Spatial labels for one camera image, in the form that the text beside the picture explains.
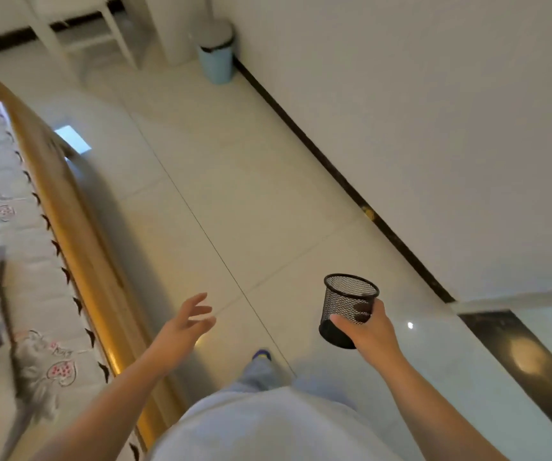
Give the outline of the person's right hand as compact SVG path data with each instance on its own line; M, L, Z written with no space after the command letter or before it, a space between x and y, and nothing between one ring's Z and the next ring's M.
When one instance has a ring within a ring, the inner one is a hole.
M364 360L377 371L403 360L404 356L384 303L380 299L374 299L372 304L356 304L355 310L357 314L353 322L364 324L365 333L361 337L349 338Z

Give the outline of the person's left hand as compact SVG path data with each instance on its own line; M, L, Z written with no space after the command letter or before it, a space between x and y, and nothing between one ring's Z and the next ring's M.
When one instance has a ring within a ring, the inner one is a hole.
M165 375L177 368L193 351L197 342L189 342L186 337L188 319L202 319L214 316L212 307L208 312L180 312L167 321L157 333L147 350L149 361Z

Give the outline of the black mesh pen holder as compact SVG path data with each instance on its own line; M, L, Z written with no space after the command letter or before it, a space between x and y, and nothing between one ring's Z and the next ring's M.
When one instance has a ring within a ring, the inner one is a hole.
M319 335L329 344L352 350L356 346L346 333L331 320L331 315L339 315L355 324L365 323L371 316L373 303L380 294L379 288L371 281L346 273L332 273L324 278L325 296Z

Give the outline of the person's right forearm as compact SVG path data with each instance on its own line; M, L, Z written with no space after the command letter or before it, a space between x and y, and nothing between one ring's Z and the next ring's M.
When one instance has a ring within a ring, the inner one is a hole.
M399 350L363 356L387 384L425 461L509 461Z

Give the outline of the person's left forearm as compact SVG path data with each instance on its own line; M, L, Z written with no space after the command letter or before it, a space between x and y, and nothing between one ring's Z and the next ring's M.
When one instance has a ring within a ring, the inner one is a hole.
M116 461L152 390L176 364L172 355L148 350L32 461Z

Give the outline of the person's light blue trousers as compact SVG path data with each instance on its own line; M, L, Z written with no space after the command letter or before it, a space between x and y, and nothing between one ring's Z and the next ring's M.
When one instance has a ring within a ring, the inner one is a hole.
M357 410L354 403L334 380L320 375L302 375L289 379L278 364L266 357L255 357L243 369L241 376L222 392L258 393L267 390L291 386L309 395L320 397L334 403L343 404Z

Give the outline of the person's light grey shirt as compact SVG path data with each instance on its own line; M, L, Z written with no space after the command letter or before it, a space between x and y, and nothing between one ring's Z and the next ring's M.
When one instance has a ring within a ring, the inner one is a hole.
M149 461L402 461L348 406L286 386L194 404Z

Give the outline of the patterned white bed sheet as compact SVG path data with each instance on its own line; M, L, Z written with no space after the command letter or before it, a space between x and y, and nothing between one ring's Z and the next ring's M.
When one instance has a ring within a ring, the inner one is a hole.
M0 92L0 461L30 461L114 376L57 228L55 209L84 208L69 156Z

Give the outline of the blue trash bin white lid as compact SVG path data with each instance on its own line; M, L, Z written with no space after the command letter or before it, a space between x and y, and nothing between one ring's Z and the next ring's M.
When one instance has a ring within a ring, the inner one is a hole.
M235 31L225 19L198 20L190 37L205 77L215 85L227 84L233 76Z

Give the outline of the white chair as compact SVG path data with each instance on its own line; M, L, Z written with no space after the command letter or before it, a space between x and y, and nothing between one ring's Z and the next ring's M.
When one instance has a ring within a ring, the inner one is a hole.
M76 83L84 81L98 51L117 48L139 68L130 34L136 24L123 0L13 0L48 53Z

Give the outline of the wooden bed frame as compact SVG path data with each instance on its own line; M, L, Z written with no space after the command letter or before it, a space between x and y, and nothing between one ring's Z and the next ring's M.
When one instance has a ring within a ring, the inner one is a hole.
M4 297L32 421L24 461L89 408L152 336L77 183L80 154L0 82Z

